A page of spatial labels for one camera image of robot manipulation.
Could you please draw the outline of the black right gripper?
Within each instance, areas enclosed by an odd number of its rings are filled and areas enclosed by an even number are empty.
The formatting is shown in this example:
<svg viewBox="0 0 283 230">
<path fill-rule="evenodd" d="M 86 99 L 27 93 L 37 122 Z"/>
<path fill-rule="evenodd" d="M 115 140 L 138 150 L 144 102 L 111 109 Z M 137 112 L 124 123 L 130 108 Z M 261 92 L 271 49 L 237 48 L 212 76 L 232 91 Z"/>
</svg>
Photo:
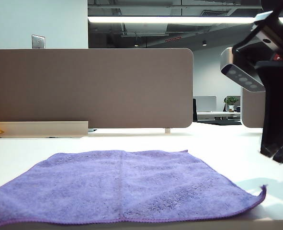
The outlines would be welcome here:
<svg viewBox="0 0 283 230">
<path fill-rule="evenodd" d="M 283 22 L 280 11 L 258 14 L 250 33 L 232 47 L 232 69 L 257 70 L 265 87 L 261 154 L 283 158 Z"/>
</svg>

